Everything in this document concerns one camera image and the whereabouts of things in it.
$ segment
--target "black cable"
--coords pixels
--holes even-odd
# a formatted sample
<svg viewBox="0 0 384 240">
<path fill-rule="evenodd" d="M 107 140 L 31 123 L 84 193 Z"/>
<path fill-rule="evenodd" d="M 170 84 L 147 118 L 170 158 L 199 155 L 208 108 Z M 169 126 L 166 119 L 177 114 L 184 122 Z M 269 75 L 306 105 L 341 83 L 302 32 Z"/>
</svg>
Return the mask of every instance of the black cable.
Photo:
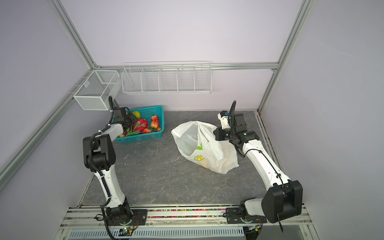
<svg viewBox="0 0 384 240">
<path fill-rule="evenodd" d="M 104 185 L 105 191 L 107 192 L 107 196 L 109 197 L 109 199 L 111 199 L 110 198 L 111 193 L 109 192 L 109 188 L 108 188 L 107 182 L 105 181 L 104 177 L 101 178 L 101 181 L 102 181 L 102 183 Z"/>
<path fill-rule="evenodd" d="M 108 124 L 111 124 L 112 120 L 113 120 L 113 109 L 114 109 L 114 107 L 113 107 L 113 100 L 112 100 L 111 96 L 108 97 L 108 102 L 109 102 L 109 106 L 110 106 L 111 111 L 112 111 L 111 118 L 109 119 L 109 123 Z"/>
<path fill-rule="evenodd" d="M 279 221 L 280 230 L 281 230 L 281 232 L 283 232 L 283 226 L 281 225 L 279 214 L 277 214 L 277 220 Z"/>
<path fill-rule="evenodd" d="M 283 190 L 284 192 L 284 183 L 283 183 L 283 180 L 281 179 L 281 174 L 279 174 L 276 169 L 273 167 L 272 163 L 268 160 L 268 158 L 266 157 L 266 155 L 264 155 L 264 153 L 262 151 L 259 150 L 259 153 L 261 153 L 265 159 L 269 162 L 269 164 L 272 166 L 273 170 L 275 171 L 275 173 L 277 174 L 277 176 L 280 178 L 280 181 L 281 181 L 281 189 Z"/>
<path fill-rule="evenodd" d="M 116 240 L 116 238 L 114 238 L 113 237 L 113 235 L 112 235 L 112 233 L 111 233 L 111 231 L 109 230 L 109 227 L 108 227 L 108 225 L 107 225 L 107 219 L 108 219 L 108 217 L 105 215 L 105 211 L 104 211 L 104 207 L 106 206 L 106 205 L 108 205 L 108 203 L 111 201 L 111 198 L 108 198 L 108 200 L 107 200 L 107 202 L 106 203 L 104 203 L 103 205 L 100 205 L 100 208 L 101 208 L 101 213 L 102 213 L 102 215 L 104 216 L 104 226 L 105 226 L 105 229 L 107 230 L 107 234 L 108 234 L 108 236 L 112 239 L 112 240 Z"/>
<path fill-rule="evenodd" d="M 249 149 L 248 151 L 246 151 L 245 154 L 242 154 L 242 153 L 240 152 L 240 150 L 238 149 L 238 146 L 237 146 L 236 144 L 233 144 L 233 145 L 235 146 L 236 152 L 237 152 L 240 156 L 242 156 L 242 157 L 245 157 L 245 156 L 247 155 L 247 153 L 248 153 L 249 151 L 251 151 L 251 150 L 256 150 L 256 151 L 258 151 L 259 153 L 261 153 L 261 154 L 265 157 L 265 159 L 269 162 L 269 164 L 271 165 L 271 167 L 272 167 L 273 170 L 275 171 L 277 177 L 280 178 L 280 181 L 281 181 L 281 189 L 284 191 L 284 183 L 283 183 L 283 180 L 281 179 L 281 174 L 279 174 L 279 173 L 276 171 L 276 169 L 273 167 L 272 163 L 268 160 L 268 158 L 266 157 L 266 155 L 264 155 L 263 151 L 252 148 L 252 149 Z"/>
<path fill-rule="evenodd" d="M 231 132 L 229 135 L 235 135 L 235 128 L 233 125 L 235 124 L 235 106 L 236 106 L 236 100 L 233 101 L 231 109 L 229 110 L 229 127 L 231 128 Z"/>
<path fill-rule="evenodd" d="M 236 217 L 236 218 L 240 218 L 240 219 L 242 219 L 240 215 L 230 214 L 230 213 L 223 213 L 223 216 L 222 216 L 222 217 L 225 217 L 225 218 L 226 218 L 227 216 L 232 216 L 232 217 Z M 251 221 L 251 222 L 252 222 L 256 217 L 257 217 L 257 216 L 254 215 L 252 219 L 243 219 L 243 221 L 247 220 L 247 221 Z"/>
<path fill-rule="evenodd" d="M 99 174 L 100 174 L 100 176 L 103 176 L 103 173 L 101 172 L 101 170 L 100 169 L 98 169 L 96 166 L 95 166 L 95 164 L 94 164 L 94 162 L 93 162 L 93 141 L 94 141 L 94 139 L 95 139 L 95 137 L 97 136 L 97 135 L 99 135 L 100 134 L 100 132 L 97 132 L 97 133 L 95 133 L 95 134 L 93 134 L 92 136 L 91 136 L 91 138 L 89 139 L 89 155 L 88 155 L 88 157 L 89 157 L 89 164 L 91 165 L 91 167 L 94 169 L 94 170 L 96 170 Z"/>
</svg>

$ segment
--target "printed lemon logo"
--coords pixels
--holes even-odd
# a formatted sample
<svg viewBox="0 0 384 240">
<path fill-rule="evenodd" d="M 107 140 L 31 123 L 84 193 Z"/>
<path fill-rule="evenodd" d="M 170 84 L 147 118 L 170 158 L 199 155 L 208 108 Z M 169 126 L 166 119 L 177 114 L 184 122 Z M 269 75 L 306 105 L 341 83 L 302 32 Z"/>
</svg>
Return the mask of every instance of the printed lemon logo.
<svg viewBox="0 0 384 240">
<path fill-rule="evenodd" d="M 198 155 L 198 156 L 196 156 L 194 159 L 195 159 L 196 161 L 201 161 L 201 160 L 204 159 L 204 157 L 201 156 L 201 155 Z"/>
</svg>

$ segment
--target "wire basket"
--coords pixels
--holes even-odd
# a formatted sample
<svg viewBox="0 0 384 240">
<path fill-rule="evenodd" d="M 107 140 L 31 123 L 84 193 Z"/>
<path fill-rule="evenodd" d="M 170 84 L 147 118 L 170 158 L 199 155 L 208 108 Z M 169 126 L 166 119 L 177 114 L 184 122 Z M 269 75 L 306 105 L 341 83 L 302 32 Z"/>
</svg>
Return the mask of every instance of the wire basket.
<svg viewBox="0 0 384 240">
<path fill-rule="evenodd" d="M 94 70 L 73 97 L 84 110 L 109 110 L 108 97 L 114 99 L 121 88 L 115 70 Z"/>
<path fill-rule="evenodd" d="M 122 90 L 128 95 L 212 92 L 210 62 L 173 63 L 172 65 L 123 65 Z"/>
</svg>

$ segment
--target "marble surface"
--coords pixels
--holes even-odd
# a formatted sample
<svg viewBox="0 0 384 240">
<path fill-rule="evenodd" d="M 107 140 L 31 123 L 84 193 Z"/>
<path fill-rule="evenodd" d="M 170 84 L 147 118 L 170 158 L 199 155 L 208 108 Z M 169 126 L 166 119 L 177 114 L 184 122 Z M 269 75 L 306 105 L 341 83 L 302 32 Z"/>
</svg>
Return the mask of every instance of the marble surface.
<svg viewBox="0 0 384 240">
<path fill-rule="evenodd" d="M 248 130 L 263 141 L 253 111 L 243 113 Z M 217 112 L 165 112 L 161 138 L 121 144 L 114 141 L 116 175 L 130 204 L 239 204 L 251 197 L 264 197 L 266 190 L 257 170 L 238 155 L 239 167 L 218 174 L 181 156 L 171 130 L 187 121 L 202 121 L 220 126 Z M 99 205 L 105 197 L 97 178 L 93 178 L 83 205 Z"/>
</svg>

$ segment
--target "white plastic bag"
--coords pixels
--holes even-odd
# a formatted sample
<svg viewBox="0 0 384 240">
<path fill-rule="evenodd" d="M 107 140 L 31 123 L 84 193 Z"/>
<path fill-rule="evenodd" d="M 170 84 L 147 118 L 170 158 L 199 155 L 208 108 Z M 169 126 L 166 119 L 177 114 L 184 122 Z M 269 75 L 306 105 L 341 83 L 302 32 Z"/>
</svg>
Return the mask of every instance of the white plastic bag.
<svg viewBox="0 0 384 240">
<path fill-rule="evenodd" d="M 238 167 L 235 147 L 229 141 L 216 141 L 215 125 L 189 121 L 172 130 L 181 155 L 214 172 L 226 174 Z"/>
</svg>

